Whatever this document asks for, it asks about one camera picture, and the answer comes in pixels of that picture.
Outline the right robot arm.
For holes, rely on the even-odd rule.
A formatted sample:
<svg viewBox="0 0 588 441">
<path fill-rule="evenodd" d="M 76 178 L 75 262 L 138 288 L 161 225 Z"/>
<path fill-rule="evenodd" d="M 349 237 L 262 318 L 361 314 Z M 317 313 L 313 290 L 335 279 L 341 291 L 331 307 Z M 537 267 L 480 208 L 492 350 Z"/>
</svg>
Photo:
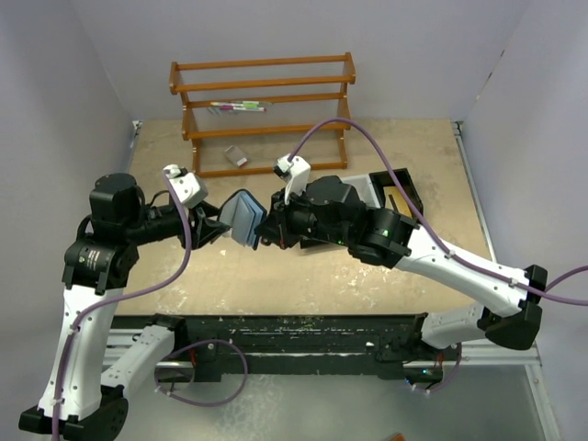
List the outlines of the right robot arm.
<svg viewBox="0 0 588 441">
<path fill-rule="evenodd" d="M 530 290 L 544 286 L 544 269 L 501 266 L 450 243 L 435 243 L 413 218 L 371 208 L 337 176 L 319 178 L 298 195 L 273 194 L 255 231 L 263 243 L 282 249 L 302 240 L 341 245 L 364 264 L 427 277 L 470 297 L 468 307 L 423 317 L 408 339 L 419 359 L 481 338 L 527 350 L 540 329 L 542 309 Z"/>
</svg>

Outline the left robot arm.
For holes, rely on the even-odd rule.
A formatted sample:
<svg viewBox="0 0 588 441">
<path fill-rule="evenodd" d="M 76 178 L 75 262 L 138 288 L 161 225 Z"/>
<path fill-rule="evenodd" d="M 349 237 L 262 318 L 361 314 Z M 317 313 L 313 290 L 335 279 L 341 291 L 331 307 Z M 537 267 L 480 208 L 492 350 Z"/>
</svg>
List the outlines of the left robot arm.
<svg viewBox="0 0 588 441">
<path fill-rule="evenodd" d="M 64 255 L 62 328 L 51 376 L 37 405 L 20 414 L 18 427 L 54 440 L 113 440 L 125 423 L 130 398 L 164 356 L 178 360 L 189 348 L 187 324 L 155 315 L 137 341 L 104 368 L 116 308 L 126 297 L 138 248 L 175 237 L 187 253 L 217 239 L 227 226 L 206 202 L 199 176 L 175 164 L 163 170 L 169 202 L 146 203 L 126 173 L 97 179 L 91 212 Z"/>
</svg>

